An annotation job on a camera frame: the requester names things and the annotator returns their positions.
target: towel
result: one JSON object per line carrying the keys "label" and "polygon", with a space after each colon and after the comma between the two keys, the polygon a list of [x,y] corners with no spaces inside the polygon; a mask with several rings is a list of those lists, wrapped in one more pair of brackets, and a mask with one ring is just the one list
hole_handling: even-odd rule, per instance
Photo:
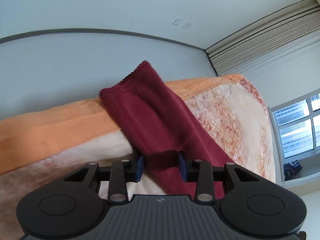
{"label": "towel", "polygon": [[[180,177],[177,151],[213,166],[232,161],[147,61],[117,85],[102,89],[100,98],[129,142],[144,155],[153,179],[168,194],[192,198],[195,194],[196,184]],[[214,186],[215,198],[222,198],[222,183]]]}

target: orange trim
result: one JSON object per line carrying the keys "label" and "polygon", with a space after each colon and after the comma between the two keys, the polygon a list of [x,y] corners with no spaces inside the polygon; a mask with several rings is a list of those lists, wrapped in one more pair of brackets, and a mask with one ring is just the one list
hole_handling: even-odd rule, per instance
{"label": "orange trim", "polygon": [[[165,84],[182,99],[221,84],[236,84],[239,74]],[[101,105],[88,99],[0,121],[0,174],[60,153],[120,128]]]}

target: window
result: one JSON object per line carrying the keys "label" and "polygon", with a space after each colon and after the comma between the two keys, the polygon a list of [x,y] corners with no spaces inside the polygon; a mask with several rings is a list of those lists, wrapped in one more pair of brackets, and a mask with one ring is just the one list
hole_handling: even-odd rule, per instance
{"label": "window", "polygon": [[270,109],[284,163],[320,153],[320,90]]}

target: window pane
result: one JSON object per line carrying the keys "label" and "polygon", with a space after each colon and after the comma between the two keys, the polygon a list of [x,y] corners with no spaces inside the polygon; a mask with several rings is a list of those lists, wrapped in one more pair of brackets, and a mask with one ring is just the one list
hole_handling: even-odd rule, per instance
{"label": "window pane", "polygon": [[315,125],[316,132],[316,146],[320,147],[320,115],[317,115],[313,118],[313,124]]}
{"label": "window pane", "polygon": [[320,109],[320,94],[317,94],[311,97],[310,99],[311,99],[312,111],[316,111]]}
{"label": "window pane", "polygon": [[278,121],[279,126],[289,122],[293,122],[310,114],[307,100],[303,100],[291,106],[279,109],[277,111],[274,111],[273,113]]}
{"label": "window pane", "polygon": [[280,130],[284,158],[313,150],[311,120]]}

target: ceiling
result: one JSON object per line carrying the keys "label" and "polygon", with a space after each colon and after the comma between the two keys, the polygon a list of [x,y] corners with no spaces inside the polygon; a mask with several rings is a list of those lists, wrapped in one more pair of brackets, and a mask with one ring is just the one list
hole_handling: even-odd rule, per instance
{"label": "ceiling", "polygon": [[[207,49],[301,0],[0,0],[0,38],[36,30],[101,28]],[[172,23],[183,19],[178,26]],[[183,29],[187,23],[190,28]]]}

